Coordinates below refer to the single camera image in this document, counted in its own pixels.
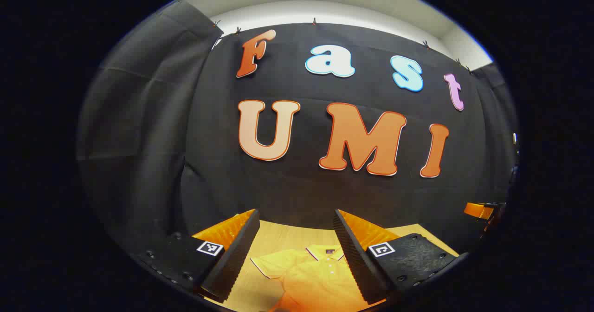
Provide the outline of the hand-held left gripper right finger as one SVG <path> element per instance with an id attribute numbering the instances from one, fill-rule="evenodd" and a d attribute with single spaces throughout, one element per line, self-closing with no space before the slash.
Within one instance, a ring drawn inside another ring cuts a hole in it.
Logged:
<path id="1" fill-rule="evenodd" d="M 422 295 L 469 256 L 452 255 L 419 233 L 398 236 L 339 209 L 333 228 L 359 291 L 370 304 Z"/>

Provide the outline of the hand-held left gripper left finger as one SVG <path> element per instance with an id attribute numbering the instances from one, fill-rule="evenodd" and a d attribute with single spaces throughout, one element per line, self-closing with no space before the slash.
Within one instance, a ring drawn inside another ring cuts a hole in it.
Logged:
<path id="1" fill-rule="evenodd" d="M 259 211 L 251 209 L 195 234 L 175 232 L 153 240 L 134 257 L 178 290 L 223 303 L 259 227 Z"/>

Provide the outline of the orange polo T-shirt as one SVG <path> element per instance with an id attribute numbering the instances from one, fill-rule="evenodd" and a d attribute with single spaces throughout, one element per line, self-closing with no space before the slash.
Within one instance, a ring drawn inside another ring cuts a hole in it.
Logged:
<path id="1" fill-rule="evenodd" d="M 285 249 L 251 261 L 284 289 L 269 312 L 359 312 L 370 307 L 340 246 Z"/>

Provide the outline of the black backdrop cloth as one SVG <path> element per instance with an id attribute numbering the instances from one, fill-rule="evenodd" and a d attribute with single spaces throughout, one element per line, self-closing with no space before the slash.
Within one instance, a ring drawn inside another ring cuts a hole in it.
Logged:
<path id="1" fill-rule="evenodd" d="M 331 229 L 336 208 L 419 224 L 457 252 L 505 202 L 517 112 L 494 66 L 469 73 L 420 43 L 303 20 L 223 36 L 185 1 L 101 63 L 77 160 L 107 232 L 129 253 L 256 208 Z"/>

